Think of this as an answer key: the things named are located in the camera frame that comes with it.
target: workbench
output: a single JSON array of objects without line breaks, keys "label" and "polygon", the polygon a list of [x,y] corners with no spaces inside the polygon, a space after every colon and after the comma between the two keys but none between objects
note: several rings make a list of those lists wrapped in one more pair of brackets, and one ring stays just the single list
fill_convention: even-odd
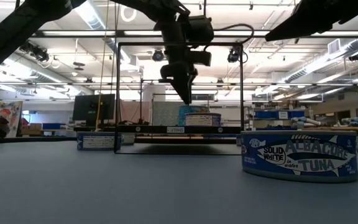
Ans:
[{"label": "workbench", "polygon": [[242,171],[241,156],[83,152],[74,141],[0,144],[0,223],[299,222],[358,223],[358,182],[258,177]]}]

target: colorful poster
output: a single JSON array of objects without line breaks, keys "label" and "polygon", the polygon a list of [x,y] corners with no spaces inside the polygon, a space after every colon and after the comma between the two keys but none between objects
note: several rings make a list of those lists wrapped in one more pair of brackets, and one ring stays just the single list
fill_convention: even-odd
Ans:
[{"label": "colorful poster", "polygon": [[3,102],[0,101],[0,117],[8,120],[7,138],[14,138],[17,134],[19,120],[22,112],[22,101]]}]

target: box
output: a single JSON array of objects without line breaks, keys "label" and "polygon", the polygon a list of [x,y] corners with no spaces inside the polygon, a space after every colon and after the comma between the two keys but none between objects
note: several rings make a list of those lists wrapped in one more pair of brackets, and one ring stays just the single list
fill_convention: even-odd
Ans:
[{"label": "box", "polygon": [[[77,132],[77,150],[80,151],[112,151],[114,150],[114,138],[112,132]],[[121,134],[118,134],[117,149],[121,148]]]},{"label": "box", "polygon": [[21,131],[21,134],[24,135],[24,136],[41,136],[42,135],[42,132],[41,130],[23,130]]},{"label": "box", "polygon": [[62,125],[64,125],[64,124],[62,124],[62,123],[43,123],[42,129],[43,130],[60,129]]},{"label": "box", "polygon": [[30,124],[30,130],[41,130],[42,124],[39,123],[31,123]]}]

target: ceiling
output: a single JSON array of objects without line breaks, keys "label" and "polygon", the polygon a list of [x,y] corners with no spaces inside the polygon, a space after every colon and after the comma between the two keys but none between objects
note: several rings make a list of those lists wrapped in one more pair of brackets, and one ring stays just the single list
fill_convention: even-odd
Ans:
[{"label": "ceiling", "polygon": [[[191,11],[191,15],[202,15],[203,10],[199,8],[199,0],[183,0],[181,2]],[[293,0],[253,0],[252,2],[254,8],[250,10],[249,1],[208,0],[207,16],[212,18],[214,29],[220,29],[231,24],[247,23],[256,30],[271,30],[288,18],[293,10]],[[132,17],[134,10],[129,8],[123,10],[122,6],[115,5],[111,1],[94,0],[93,5],[108,29],[152,30],[154,27],[155,23],[141,12],[136,12],[134,19],[126,22],[125,20]],[[14,1],[0,0],[0,22],[12,12],[13,8]],[[114,24],[115,11],[118,11],[117,27]],[[90,30],[90,27],[80,16],[79,10],[72,10],[65,17],[46,23],[40,30]],[[334,30],[358,30],[358,16],[344,25],[335,24]],[[235,42],[243,38],[245,37],[240,39],[219,38],[214,41]],[[244,78],[246,82],[277,82],[289,71],[301,67],[307,61],[313,60],[316,56],[325,52],[327,45],[334,40],[327,38],[300,39],[297,44],[295,40],[278,42],[266,42],[261,38],[250,40],[244,45],[249,56],[244,66]],[[47,49],[51,56],[58,59],[52,64],[53,66],[49,66],[47,69],[65,78],[65,80],[83,82],[87,78],[92,78],[93,81],[100,82],[101,76],[103,76],[104,82],[110,82],[112,76],[116,74],[114,62],[109,58],[112,55],[112,50],[104,44],[102,39],[79,38],[77,48],[74,38],[33,38],[30,41]],[[117,41],[161,42],[162,39],[159,37],[118,38]],[[157,48],[162,47],[124,46],[123,51],[128,55],[136,56],[138,58],[137,65],[144,66],[150,77],[158,78],[159,68],[166,62],[155,63],[151,60],[150,53]],[[229,49],[229,47],[208,48],[208,51],[213,55],[211,66],[197,66],[199,77],[196,82],[216,82],[218,78],[223,78],[225,82],[239,82],[238,64],[227,62]],[[35,62],[32,57],[23,55],[20,51],[17,51],[16,54],[22,57],[17,61],[18,63],[25,59]],[[86,66],[83,67],[83,71],[76,71],[73,62],[81,62]],[[356,64],[358,62],[348,62],[347,66],[355,66]],[[50,65],[50,62],[42,64],[44,67],[48,65]],[[139,82],[138,68],[123,65],[122,67],[121,75],[124,77],[121,79],[122,82]],[[330,66],[317,70],[316,74],[332,75],[343,71],[344,68],[344,61],[338,60]],[[99,86],[89,86],[88,88],[97,90]]]}]

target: wire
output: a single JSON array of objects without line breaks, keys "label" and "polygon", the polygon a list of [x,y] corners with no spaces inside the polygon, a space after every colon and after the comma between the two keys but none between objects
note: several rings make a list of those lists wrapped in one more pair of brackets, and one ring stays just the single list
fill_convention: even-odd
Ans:
[{"label": "wire", "polygon": [[[110,11],[109,4],[110,4],[110,0],[107,0],[106,28],[104,29],[104,39],[107,39],[107,27],[108,27],[108,23],[109,23],[109,11]],[[101,77],[100,77],[98,114],[96,116],[95,130],[97,130],[99,128],[100,103],[102,101],[103,70],[104,70],[104,58],[106,55],[106,45],[107,45],[106,43],[103,44],[102,71],[101,71]]]},{"label": "wire", "polygon": [[204,16],[206,16],[206,0],[204,0]]},{"label": "wire", "polygon": [[[240,24],[234,24],[234,25],[231,25],[231,26],[227,26],[227,27],[223,27],[221,29],[217,29],[216,31],[224,31],[224,30],[228,30],[228,29],[232,29],[232,28],[235,28],[235,27],[248,27],[250,30],[251,30],[251,35],[246,38],[246,40],[243,40],[241,41],[240,43],[241,44],[245,44],[246,42],[248,42],[250,39],[254,38],[254,35],[255,35],[255,29],[253,26],[249,25],[249,24],[245,24],[245,23],[240,23]],[[205,46],[204,47],[204,51],[209,47],[209,45]]]}]

